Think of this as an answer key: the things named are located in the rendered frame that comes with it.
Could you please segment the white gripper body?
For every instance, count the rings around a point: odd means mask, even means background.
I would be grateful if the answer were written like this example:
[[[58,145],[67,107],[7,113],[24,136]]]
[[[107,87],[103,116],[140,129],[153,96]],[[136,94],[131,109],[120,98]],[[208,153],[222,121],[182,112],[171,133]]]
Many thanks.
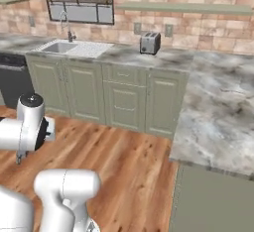
[[[27,152],[34,152],[36,150],[36,143],[23,140],[19,144],[17,153],[19,155],[25,155]]]

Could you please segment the green drawer front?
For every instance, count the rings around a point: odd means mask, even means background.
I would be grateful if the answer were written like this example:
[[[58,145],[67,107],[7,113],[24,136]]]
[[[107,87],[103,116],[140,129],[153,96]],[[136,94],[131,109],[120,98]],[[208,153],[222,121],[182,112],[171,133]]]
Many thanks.
[[[104,64],[102,66],[103,79],[131,85],[146,85],[146,71],[133,65]],[[119,76],[117,73],[130,74],[129,77]]]

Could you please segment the green counter cupboard panel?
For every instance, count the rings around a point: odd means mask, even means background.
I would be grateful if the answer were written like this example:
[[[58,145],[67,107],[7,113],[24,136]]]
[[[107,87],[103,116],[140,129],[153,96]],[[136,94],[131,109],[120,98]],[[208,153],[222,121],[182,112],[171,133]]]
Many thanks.
[[[254,232],[254,181],[180,165],[169,232]]]

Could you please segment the black dishwasher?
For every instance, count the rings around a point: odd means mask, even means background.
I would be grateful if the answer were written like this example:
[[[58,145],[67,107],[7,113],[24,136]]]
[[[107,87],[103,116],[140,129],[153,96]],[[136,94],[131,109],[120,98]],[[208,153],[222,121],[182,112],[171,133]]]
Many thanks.
[[[0,53],[0,91],[5,105],[12,109],[22,94],[34,91],[24,55]]]

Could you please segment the green run of cupboards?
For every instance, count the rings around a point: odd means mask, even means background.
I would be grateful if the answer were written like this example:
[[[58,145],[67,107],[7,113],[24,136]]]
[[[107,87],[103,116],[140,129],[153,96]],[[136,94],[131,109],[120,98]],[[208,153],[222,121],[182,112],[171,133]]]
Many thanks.
[[[187,74],[176,69],[138,67],[146,85],[103,79],[102,66],[116,64],[94,58],[28,54],[34,88],[46,110],[89,122],[172,139],[175,135]]]

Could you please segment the white sink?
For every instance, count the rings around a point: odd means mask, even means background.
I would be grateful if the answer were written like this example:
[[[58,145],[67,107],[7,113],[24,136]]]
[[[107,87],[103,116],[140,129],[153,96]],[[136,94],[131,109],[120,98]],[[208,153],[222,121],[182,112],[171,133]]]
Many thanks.
[[[112,47],[108,43],[96,43],[86,41],[52,40],[42,46],[32,49],[33,53],[53,53],[56,55],[98,58]]]

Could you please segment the silver tap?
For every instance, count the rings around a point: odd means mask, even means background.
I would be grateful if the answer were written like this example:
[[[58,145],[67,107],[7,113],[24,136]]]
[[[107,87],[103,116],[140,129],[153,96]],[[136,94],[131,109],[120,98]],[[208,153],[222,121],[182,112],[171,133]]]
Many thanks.
[[[62,31],[64,30],[64,28],[67,28],[67,39],[70,43],[72,43],[76,39],[76,35],[71,32],[67,12],[65,10],[61,11],[60,22],[61,22]]]

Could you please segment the silver toaster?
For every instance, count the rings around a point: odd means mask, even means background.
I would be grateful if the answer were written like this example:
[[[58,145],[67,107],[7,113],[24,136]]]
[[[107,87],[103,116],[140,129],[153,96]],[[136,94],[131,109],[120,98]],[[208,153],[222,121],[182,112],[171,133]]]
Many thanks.
[[[140,38],[140,53],[155,55],[161,47],[161,34],[146,32]]]

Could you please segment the short green wall shelf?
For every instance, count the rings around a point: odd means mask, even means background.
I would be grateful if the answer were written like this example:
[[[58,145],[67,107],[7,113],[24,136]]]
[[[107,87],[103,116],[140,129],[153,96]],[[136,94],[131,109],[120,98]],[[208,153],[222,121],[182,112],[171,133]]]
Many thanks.
[[[0,0],[0,5],[10,5],[10,4],[16,4],[16,3],[22,3],[29,0]]]

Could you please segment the long green wall shelf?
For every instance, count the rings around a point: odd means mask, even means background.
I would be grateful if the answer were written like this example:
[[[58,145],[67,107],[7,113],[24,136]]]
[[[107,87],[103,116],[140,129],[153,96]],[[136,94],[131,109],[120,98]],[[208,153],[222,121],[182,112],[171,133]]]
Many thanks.
[[[254,9],[249,5],[172,3],[172,2],[124,2],[116,9],[145,12],[199,13],[215,15],[252,16]]]

